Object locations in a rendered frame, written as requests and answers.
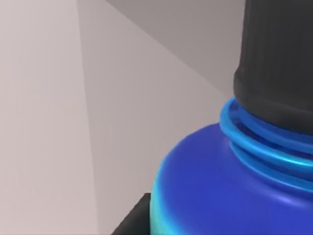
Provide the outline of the blue bottle with black cap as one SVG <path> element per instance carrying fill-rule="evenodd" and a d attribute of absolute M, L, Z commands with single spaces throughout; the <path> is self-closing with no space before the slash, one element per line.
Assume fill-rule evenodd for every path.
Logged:
<path fill-rule="evenodd" d="M 246 0 L 233 88 L 161 163 L 151 235 L 313 235 L 313 0 Z"/>

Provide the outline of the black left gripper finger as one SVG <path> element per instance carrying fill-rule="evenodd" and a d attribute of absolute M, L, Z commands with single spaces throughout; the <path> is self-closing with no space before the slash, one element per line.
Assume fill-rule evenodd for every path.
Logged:
<path fill-rule="evenodd" d="M 145 193 L 112 235 L 150 235 L 150 193 Z"/>

